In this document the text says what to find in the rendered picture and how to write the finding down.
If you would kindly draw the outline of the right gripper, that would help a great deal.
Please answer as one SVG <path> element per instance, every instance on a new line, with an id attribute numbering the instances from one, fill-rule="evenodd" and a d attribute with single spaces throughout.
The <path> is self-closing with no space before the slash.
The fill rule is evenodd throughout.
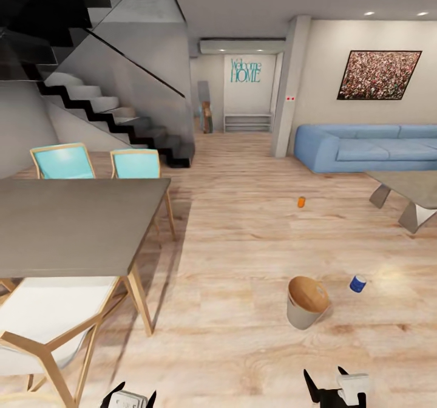
<path id="1" fill-rule="evenodd" d="M 349 374 L 342 367 L 338 367 L 340 374 Z M 318 389 L 314 381 L 310 378 L 306 369 L 303 370 L 308 391 L 310 392 L 311 400 L 315 403 L 320 403 L 320 408 L 366 408 L 366 393 L 358 393 L 359 404 L 348 406 L 344 399 L 338 395 L 340 389 Z"/>

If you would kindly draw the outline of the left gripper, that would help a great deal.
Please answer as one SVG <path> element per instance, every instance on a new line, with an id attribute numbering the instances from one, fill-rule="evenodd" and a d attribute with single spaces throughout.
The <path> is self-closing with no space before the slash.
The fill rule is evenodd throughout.
<path id="1" fill-rule="evenodd" d="M 111 395 L 115 392 L 118 392 L 119 390 L 122 390 L 123 387 L 125 386 L 125 383 L 126 383 L 125 381 L 122 382 L 115 390 L 113 390 L 110 394 L 108 394 L 108 396 L 105 396 L 100 408 L 108 408 L 111 400 Z M 153 408 L 156 396 L 157 396 L 157 391 L 155 390 L 152 396 L 150 397 L 150 400 L 148 401 L 146 408 Z"/>

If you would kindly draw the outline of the trash can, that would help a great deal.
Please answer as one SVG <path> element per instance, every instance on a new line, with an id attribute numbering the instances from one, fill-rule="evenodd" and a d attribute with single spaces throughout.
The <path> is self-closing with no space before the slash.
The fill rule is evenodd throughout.
<path id="1" fill-rule="evenodd" d="M 287 318 L 297 329 L 306 330 L 328 308 L 329 300 L 326 290 L 312 278 L 294 277 L 288 285 Z"/>

